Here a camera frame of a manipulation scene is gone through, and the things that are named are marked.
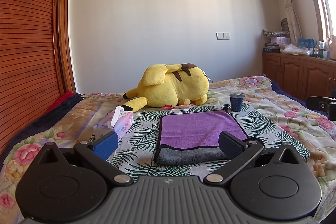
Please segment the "palm leaf print sheet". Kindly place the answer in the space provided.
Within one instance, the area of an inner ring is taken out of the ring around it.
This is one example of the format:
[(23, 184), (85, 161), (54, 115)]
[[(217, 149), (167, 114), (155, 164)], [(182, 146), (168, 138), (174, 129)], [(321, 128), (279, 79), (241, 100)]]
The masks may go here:
[(265, 148), (283, 143), (295, 147), (304, 160), (308, 150), (293, 136), (248, 104), (239, 112), (229, 105), (187, 107), (128, 113), (121, 126), (110, 126), (110, 113), (93, 127), (93, 151), (130, 175), (199, 176), (226, 164), (219, 135), (229, 132), (240, 140), (258, 140)]

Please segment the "pink tissue box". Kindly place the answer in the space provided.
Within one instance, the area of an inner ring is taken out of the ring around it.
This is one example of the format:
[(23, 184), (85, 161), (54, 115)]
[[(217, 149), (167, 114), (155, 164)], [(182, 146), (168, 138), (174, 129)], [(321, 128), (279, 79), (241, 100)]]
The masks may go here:
[(118, 140), (121, 140), (133, 123), (133, 112), (126, 107), (116, 106), (111, 113), (94, 125), (93, 131), (97, 137), (113, 132), (117, 134)]

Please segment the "wooden sideboard cabinet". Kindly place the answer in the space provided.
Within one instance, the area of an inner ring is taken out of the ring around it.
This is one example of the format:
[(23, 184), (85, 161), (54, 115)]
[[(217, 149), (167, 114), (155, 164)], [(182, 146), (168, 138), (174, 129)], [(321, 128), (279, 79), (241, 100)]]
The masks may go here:
[(308, 96), (329, 97), (335, 89), (335, 61), (309, 56), (262, 54), (262, 73), (302, 101)]

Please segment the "blue patterned box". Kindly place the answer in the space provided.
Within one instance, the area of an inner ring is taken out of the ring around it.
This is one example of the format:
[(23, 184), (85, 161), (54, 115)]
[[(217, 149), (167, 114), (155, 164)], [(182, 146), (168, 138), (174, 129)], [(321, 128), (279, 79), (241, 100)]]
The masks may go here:
[(298, 39), (298, 47), (301, 49), (314, 49), (315, 42), (313, 39)]

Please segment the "white plastic bag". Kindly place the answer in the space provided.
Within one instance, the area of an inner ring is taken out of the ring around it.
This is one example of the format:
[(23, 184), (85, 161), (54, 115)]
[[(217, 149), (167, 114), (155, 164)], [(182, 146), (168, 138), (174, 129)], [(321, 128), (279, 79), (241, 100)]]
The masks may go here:
[(313, 50), (311, 48), (299, 48), (296, 47), (294, 44), (288, 44), (285, 48), (281, 51), (284, 55), (295, 55), (295, 56), (311, 56), (313, 54)]

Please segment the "wall switch and socket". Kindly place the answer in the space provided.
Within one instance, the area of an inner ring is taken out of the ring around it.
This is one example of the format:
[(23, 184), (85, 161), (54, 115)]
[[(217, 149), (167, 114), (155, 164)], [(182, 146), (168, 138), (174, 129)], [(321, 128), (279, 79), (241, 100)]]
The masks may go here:
[(229, 40), (230, 34), (228, 32), (217, 32), (217, 40)]

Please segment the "red pillow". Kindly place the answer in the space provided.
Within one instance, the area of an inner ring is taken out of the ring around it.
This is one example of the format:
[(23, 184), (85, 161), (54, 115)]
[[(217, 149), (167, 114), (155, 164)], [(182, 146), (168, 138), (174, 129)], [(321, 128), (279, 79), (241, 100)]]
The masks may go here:
[(65, 92), (63, 95), (61, 95), (59, 98), (57, 98), (52, 105), (46, 110), (46, 114), (50, 111), (54, 110), (56, 107), (58, 107), (61, 103), (63, 103), (65, 100), (73, 96), (73, 93), (71, 91)]

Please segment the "wooden slatted headboard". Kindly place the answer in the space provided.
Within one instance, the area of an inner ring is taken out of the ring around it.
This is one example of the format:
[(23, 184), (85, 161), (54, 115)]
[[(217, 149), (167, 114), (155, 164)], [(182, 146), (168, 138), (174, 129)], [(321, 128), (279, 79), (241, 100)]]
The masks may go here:
[(1, 0), (1, 149), (64, 93), (58, 0)]

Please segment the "stack of boxes and books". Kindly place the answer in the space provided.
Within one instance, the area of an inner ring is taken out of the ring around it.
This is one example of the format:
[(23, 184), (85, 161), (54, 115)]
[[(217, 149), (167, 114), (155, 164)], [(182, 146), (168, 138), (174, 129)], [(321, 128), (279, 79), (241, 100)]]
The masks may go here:
[(288, 31), (270, 32), (264, 29), (262, 34), (265, 40), (263, 52), (281, 53), (291, 43)]

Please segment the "pink thermos jug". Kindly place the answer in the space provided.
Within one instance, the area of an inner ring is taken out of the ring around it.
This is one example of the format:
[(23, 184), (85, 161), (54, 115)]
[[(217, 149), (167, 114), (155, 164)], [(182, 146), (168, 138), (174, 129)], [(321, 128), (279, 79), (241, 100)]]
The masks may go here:
[(327, 48), (329, 50), (329, 56), (331, 60), (336, 60), (336, 36), (332, 35), (326, 41)]

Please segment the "dark blue cup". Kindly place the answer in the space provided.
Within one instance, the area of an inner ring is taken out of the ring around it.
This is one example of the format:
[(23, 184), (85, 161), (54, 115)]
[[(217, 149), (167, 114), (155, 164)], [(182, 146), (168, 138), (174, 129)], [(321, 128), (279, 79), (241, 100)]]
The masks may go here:
[(239, 112), (242, 110), (244, 94), (243, 93), (232, 93), (230, 94), (230, 108), (231, 111)]

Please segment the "floral bedspread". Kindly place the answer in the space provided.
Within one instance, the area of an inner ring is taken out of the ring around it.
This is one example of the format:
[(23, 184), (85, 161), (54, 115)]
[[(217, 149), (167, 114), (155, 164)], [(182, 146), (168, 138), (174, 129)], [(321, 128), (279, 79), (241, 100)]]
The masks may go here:
[[(223, 166), (224, 160), (180, 166), (154, 162), (159, 121), (168, 114), (227, 107), (229, 96), (234, 92), (244, 94), (242, 112), (235, 118), (249, 136), (261, 138), (269, 147), (289, 141), (298, 148), (322, 188), (322, 201), (315, 219), (335, 223), (335, 123), (326, 115), (308, 110), (301, 101), (285, 94), (278, 84), (266, 77), (213, 83), (208, 100), (202, 106), (145, 108), (136, 112), (134, 124), (108, 162), (133, 178), (139, 175), (203, 178)], [(93, 131), (94, 125), (124, 102), (120, 93), (72, 96), (20, 132), (1, 157), (1, 223), (22, 221), (15, 188), (45, 143), (53, 141), (61, 147), (72, 147), (82, 140), (95, 141), (98, 135)]]

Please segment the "yellow Pikachu plush toy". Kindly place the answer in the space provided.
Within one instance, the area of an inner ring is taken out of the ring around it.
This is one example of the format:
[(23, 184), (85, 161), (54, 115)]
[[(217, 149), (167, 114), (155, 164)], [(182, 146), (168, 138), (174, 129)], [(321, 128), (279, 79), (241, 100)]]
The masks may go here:
[(155, 64), (144, 72), (138, 86), (124, 93), (134, 112), (149, 106), (202, 105), (207, 101), (209, 79), (194, 64)]

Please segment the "purple and grey towel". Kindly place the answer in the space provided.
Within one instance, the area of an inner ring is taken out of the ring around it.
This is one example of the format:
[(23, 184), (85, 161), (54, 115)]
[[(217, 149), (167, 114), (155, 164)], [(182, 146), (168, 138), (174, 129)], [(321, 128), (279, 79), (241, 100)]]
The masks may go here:
[(153, 161), (163, 165), (189, 165), (227, 159), (219, 148), (219, 135), (228, 132), (240, 140), (248, 135), (228, 109), (171, 114), (160, 119)]

